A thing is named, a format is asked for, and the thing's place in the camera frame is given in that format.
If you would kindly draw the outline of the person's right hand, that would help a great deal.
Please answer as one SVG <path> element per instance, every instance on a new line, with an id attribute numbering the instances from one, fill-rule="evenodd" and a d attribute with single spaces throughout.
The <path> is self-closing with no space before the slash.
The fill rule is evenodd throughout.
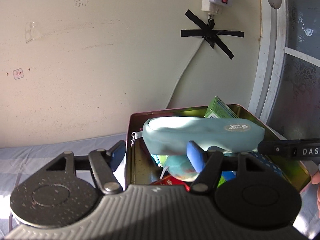
<path id="1" fill-rule="evenodd" d="M 316 197 L 317 197 L 317 207 L 318 207 L 318 216 L 320 217 L 320 172 L 317 171 L 311 177 L 312 185 L 317 185 Z"/>

